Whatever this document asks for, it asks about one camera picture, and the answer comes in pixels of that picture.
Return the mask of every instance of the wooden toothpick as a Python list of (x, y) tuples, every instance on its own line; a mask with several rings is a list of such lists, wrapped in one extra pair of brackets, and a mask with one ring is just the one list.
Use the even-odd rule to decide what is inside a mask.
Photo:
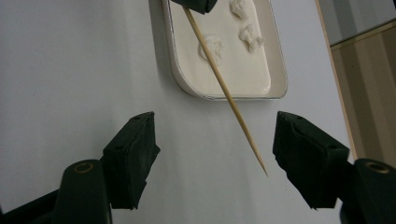
[(188, 8), (183, 7), (183, 9), (184, 9), (184, 12), (186, 13), (187, 18), (189, 19), (192, 30), (194, 30), (195, 35), (197, 36), (198, 41), (200, 42), (200, 44), (204, 50), (206, 58), (209, 61), (210, 67), (212, 68), (213, 73), (215, 74), (216, 79), (218, 80), (220, 87), (221, 87), (222, 91), (224, 92), (224, 95), (227, 98), (228, 103), (231, 106), (231, 109), (235, 113), (236, 119), (238, 120), (239, 124), (241, 125), (242, 130), (244, 131), (247, 141), (249, 142), (251, 148), (253, 149), (254, 155), (256, 156), (257, 160), (259, 161), (260, 165), (262, 166), (262, 169), (264, 170), (265, 174), (268, 176), (267, 171), (265, 170), (264, 162), (262, 161), (262, 156), (260, 155), (260, 152), (257, 149), (256, 143), (254, 142), (253, 137), (251, 136), (250, 131), (248, 130), (248, 126), (242, 119), (241, 113), (239, 112), (239, 109), (236, 106), (235, 101), (233, 100), (233, 97), (231, 96), (230, 92), (228, 91), (228, 88), (225, 85), (225, 82), (221, 77), (219, 69), (216, 67), (215, 61), (212, 58), (209, 48), (206, 45), (204, 37), (202, 36), (202, 34), (194, 20), (194, 17), (191, 15), (191, 12)]

